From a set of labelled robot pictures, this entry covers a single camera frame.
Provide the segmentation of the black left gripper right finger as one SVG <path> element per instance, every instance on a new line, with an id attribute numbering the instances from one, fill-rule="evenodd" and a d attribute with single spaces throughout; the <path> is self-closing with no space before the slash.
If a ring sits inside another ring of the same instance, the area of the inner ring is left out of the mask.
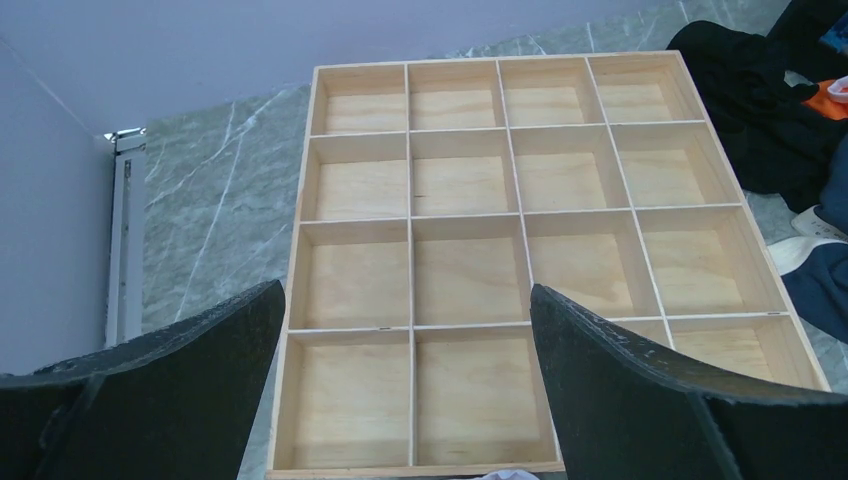
<path id="1" fill-rule="evenodd" d="M 731 372 L 541 284 L 531 327 L 571 479 L 843 479 L 847 398 Z"/>

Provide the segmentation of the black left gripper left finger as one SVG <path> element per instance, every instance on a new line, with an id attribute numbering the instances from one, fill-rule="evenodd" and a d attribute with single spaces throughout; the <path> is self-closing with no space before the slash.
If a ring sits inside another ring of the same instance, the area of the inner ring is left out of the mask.
<path id="1" fill-rule="evenodd" d="M 259 283 L 167 327 L 1 378 L 5 479 L 234 479 L 286 298 Z"/>

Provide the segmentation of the navy underwear beige waistband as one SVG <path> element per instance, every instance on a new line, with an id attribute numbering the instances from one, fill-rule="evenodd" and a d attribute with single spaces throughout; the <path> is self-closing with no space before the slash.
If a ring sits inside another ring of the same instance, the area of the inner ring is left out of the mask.
<path id="1" fill-rule="evenodd" d="M 801 319 L 847 341 L 847 141 L 830 162 L 817 205 L 796 219 L 807 229 L 769 247 Z"/>

